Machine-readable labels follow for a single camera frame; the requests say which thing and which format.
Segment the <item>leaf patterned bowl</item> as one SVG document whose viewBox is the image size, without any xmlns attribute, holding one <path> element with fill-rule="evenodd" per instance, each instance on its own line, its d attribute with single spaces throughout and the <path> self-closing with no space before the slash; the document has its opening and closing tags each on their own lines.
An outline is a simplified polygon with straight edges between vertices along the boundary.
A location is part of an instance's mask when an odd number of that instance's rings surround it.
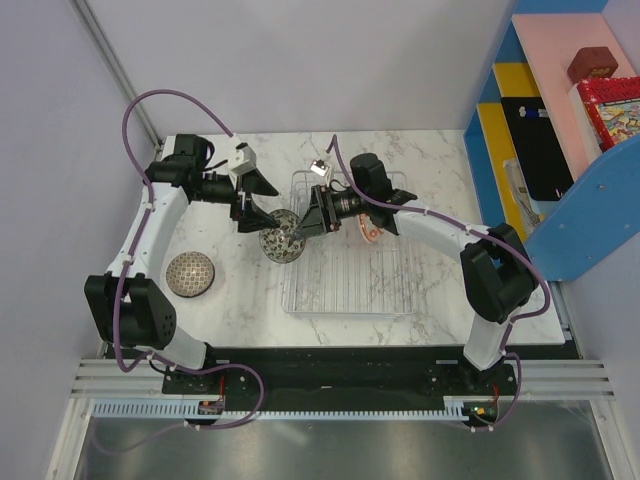
<svg viewBox="0 0 640 480">
<path fill-rule="evenodd" d="M 274 210 L 271 216 L 278 226 L 261 230 L 259 245 L 270 261 L 277 264 L 292 263 L 302 255 L 306 246 L 306 240 L 296 236 L 300 218 L 287 209 Z"/>
</svg>

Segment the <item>orange patterned bowl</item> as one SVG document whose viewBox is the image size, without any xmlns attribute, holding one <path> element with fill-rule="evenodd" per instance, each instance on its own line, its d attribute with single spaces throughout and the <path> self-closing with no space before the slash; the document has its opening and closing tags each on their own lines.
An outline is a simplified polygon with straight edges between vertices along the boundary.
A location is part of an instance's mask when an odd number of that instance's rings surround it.
<svg viewBox="0 0 640 480">
<path fill-rule="evenodd" d="M 374 244 L 379 241 L 385 233 L 385 231 L 376 226 L 365 213 L 361 213 L 358 216 L 358 226 L 364 241 L 369 244 Z"/>
</svg>

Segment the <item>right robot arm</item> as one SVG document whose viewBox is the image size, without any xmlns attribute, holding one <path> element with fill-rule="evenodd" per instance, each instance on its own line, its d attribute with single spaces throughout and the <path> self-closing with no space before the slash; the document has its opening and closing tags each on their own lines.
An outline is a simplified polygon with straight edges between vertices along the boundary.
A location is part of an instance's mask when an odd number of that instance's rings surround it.
<svg viewBox="0 0 640 480">
<path fill-rule="evenodd" d="M 351 159 L 341 188 L 333 187 L 327 162 L 315 160 L 310 169 L 321 182 L 310 190 L 296 239 L 334 233 L 343 220 L 364 214 L 374 226 L 458 261 L 474 319 L 463 348 L 468 362 L 457 377 L 465 391 L 483 392 L 494 381 L 492 367 L 505 354 L 514 320 L 540 284 L 516 231 L 506 223 L 464 223 L 429 208 L 417 195 L 395 187 L 373 153 Z"/>
</svg>

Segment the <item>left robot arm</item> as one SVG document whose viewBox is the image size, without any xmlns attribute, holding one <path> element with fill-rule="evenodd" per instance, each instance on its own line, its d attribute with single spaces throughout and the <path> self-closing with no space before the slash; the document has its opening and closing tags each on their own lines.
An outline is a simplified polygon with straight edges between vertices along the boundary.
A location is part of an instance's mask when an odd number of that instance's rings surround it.
<svg viewBox="0 0 640 480">
<path fill-rule="evenodd" d="M 219 382 L 219 369 L 206 359 L 207 345 L 185 332 L 159 283 L 174 230 L 193 202 L 227 205 L 240 233 L 278 227 L 254 196 L 275 197 L 277 189 L 257 167 L 253 149 L 231 138 L 228 171 L 208 171 L 213 143 L 195 134 L 179 134 L 172 154 L 144 169 L 143 190 L 126 240 L 105 273 L 91 275 L 84 285 L 100 338 L 114 351 L 136 349 L 184 367 L 185 382 L 208 393 Z"/>
</svg>

